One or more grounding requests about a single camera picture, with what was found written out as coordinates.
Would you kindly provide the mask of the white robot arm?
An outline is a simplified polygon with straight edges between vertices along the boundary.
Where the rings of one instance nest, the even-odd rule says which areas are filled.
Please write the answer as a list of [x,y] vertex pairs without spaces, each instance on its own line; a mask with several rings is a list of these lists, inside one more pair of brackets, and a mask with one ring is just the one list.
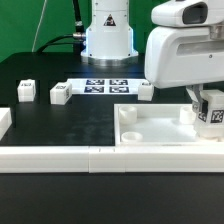
[[[129,0],[92,0],[82,60],[116,66],[138,56],[129,26]],[[157,88],[186,86],[197,94],[205,83],[224,81],[224,0],[168,0],[152,9],[156,27],[145,51],[145,78]]]

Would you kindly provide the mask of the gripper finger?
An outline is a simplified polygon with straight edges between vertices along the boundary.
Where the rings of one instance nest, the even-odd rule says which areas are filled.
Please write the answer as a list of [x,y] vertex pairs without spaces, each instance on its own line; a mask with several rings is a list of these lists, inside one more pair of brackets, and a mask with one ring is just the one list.
[[187,93],[192,100],[192,110],[195,113],[202,111],[203,99],[200,92],[203,90],[202,84],[188,85],[186,87]]

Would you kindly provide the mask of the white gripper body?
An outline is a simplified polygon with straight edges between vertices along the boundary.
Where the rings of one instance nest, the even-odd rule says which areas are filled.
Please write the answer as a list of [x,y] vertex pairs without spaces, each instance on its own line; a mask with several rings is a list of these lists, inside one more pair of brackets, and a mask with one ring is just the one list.
[[208,27],[157,27],[145,52],[145,78],[157,88],[224,81],[224,40]]

